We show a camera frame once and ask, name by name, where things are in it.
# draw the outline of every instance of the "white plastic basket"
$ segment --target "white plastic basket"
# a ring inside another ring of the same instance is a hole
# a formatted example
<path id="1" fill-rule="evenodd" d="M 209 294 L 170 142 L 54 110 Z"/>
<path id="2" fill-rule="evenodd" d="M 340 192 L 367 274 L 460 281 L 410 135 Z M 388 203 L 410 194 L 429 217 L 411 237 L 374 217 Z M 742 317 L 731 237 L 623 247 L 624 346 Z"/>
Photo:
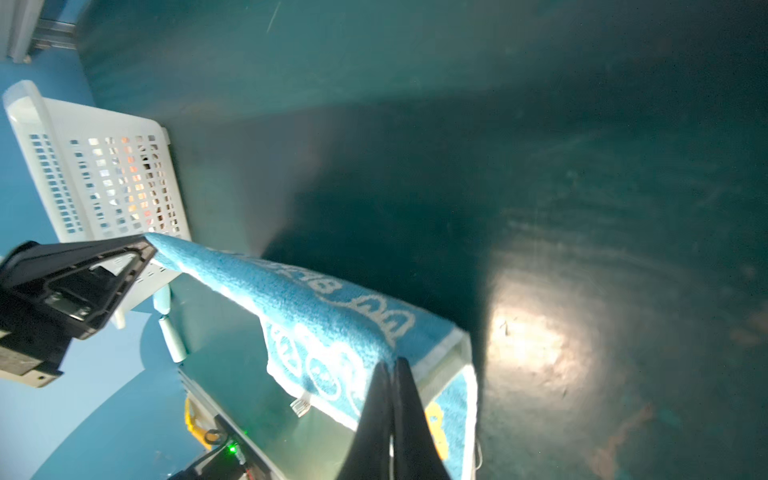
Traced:
<path id="1" fill-rule="evenodd" d="M 43 98 L 27 80 L 3 94 L 3 105 L 59 241 L 145 232 L 190 239 L 167 137 L 156 121 Z M 114 262 L 119 270 L 121 259 Z M 113 317 L 118 328 L 125 312 L 176 276 L 149 265 Z"/>

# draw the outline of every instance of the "white tube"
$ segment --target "white tube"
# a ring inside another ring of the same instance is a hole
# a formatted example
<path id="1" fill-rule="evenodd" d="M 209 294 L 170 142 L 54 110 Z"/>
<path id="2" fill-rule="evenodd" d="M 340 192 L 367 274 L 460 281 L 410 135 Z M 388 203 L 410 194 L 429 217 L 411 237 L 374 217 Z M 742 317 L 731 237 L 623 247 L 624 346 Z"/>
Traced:
<path id="1" fill-rule="evenodd" d="M 152 304 L 154 309 L 160 312 L 161 315 L 167 315 L 170 313 L 170 287 L 163 285 L 152 296 Z"/>
<path id="2" fill-rule="evenodd" d="M 179 332 L 165 315 L 160 319 L 160 329 L 163 330 L 163 337 L 170 357 L 175 363 L 183 362 L 187 358 L 187 349 L 184 347 L 184 342 L 181 341 Z"/>

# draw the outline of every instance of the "metal bracket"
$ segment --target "metal bracket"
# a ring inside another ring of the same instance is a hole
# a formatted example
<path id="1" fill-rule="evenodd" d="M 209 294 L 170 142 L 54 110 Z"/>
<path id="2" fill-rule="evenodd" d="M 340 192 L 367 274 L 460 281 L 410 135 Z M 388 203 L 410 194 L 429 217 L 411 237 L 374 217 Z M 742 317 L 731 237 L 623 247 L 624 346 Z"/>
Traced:
<path id="1" fill-rule="evenodd" d="M 51 47 L 75 50 L 74 24 L 38 20 L 38 26 L 32 34 L 32 47 L 40 50 Z"/>

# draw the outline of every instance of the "black cable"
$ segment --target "black cable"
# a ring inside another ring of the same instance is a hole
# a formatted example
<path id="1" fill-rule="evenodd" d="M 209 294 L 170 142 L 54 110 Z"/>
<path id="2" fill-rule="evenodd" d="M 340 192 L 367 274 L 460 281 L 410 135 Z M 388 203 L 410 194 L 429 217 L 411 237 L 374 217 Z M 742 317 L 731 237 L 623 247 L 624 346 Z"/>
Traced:
<path id="1" fill-rule="evenodd" d="M 207 432 L 205 432 L 205 435 L 207 436 L 208 433 L 212 433 L 212 432 L 218 433 L 220 431 L 216 430 L 216 429 L 211 429 L 211 430 L 208 430 Z M 217 453 L 221 452 L 221 450 L 229 442 L 229 440 L 230 440 L 230 437 L 227 435 L 226 437 L 224 437 L 224 440 L 219 444 L 219 446 L 217 446 L 215 449 L 212 449 L 210 452 L 206 453 L 205 455 L 201 456 L 200 458 L 198 458 L 197 460 L 192 462 L 192 465 L 188 466 L 187 470 L 192 470 L 192 469 L 196 468 L 199 464 L 205 462 L 210 457 L 212 457 L 212 456 L 216 455 Z"/>

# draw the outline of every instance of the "blue towel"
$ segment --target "blue towel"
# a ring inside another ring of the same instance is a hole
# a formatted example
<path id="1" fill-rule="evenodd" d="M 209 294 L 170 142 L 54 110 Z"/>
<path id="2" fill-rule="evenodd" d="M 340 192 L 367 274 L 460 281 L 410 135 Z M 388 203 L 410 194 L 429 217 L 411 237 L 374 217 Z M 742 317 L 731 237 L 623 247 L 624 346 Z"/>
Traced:
<path id="1" fill-rule="evenodd" d="M 411 364 L 453 480 L 474 472 L 477 382 L 467 332 L 408 303 L 297 266 L 149 233 L 155 260 L 256 314 L 267 372 L 292 396 L 356 429 L 374 366 Z"/>

